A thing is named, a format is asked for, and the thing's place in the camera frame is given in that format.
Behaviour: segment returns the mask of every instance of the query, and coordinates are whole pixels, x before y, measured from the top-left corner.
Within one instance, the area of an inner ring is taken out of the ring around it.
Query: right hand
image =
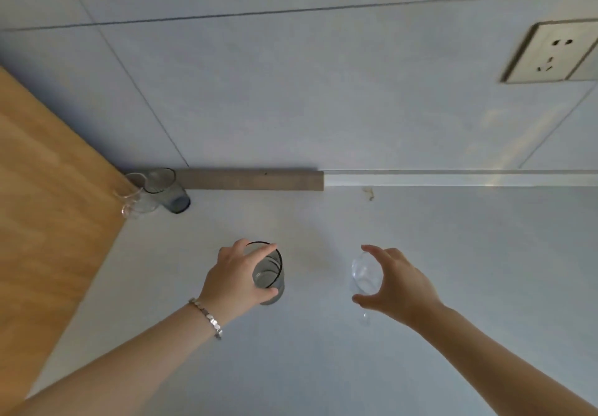
[[[364,309],[382,312],[397,322],[414,328],[443,304],[430,280],[396,248],[382,249],[364,244],[363,251],[382,266],[384,279],[375,295],[354,295],[353,301]]]

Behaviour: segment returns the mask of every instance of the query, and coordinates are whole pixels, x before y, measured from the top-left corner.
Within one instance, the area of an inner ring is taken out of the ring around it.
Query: forearm
[[[499,416],[598,416],[598,409],[439,305],[413,327]]]
[[[139,336],[42,390],[11,414],[132,414],[214,333],[205,316],[196,307],[186,305]]]

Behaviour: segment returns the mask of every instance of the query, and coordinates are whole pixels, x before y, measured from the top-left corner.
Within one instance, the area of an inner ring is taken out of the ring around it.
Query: black rim
[[[251,243],[248,243],[247,246],[249,246],[250,244],[271,244],[271,243],[268,243],[267,241],[252,241]],[[267,289],[269,289],[270,287],[272,287],[274,285],[274,283],[276,281],[278,281],[278,278],[280,277],[280,275],[282,273],[282,255],[280,255],[280,251],[278,249],[275,249],[275,251],[278,254],[278,260],[280,262],[280,268],[278,269],[278,274],[276,275],[276,277],[272,281],[272,284],[266,286]]]

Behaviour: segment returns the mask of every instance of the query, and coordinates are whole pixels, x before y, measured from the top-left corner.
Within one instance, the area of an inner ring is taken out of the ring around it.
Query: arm
[[[244,256],[249,243],[238,240],[220,249],[198,300],[221,326],[278,293],[258,289],[256,264],[276,249],[266,245]],[[27,399],[11,414],[18,416],[129,415],[215,330],[195,307],[186,305],[139,336]]]
[[[499,416],[598,416],[598,409],[444,306],[431,282],[397,249],[363,246],[382,266],[375,295],[360,306],[404,323],[434,346]]]

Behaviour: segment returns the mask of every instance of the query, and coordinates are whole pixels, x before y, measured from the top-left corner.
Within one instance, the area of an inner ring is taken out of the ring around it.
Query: white countertop
[[[200,292],[220,246],[275,241],[285,293],[202,346],[145,414],[491,415],[407,328],[359,323],[361,243],[401,248],[445,303],[598,404],[598,189],[359,187],[190,191],[180,215],[127,221],[33,391]]]

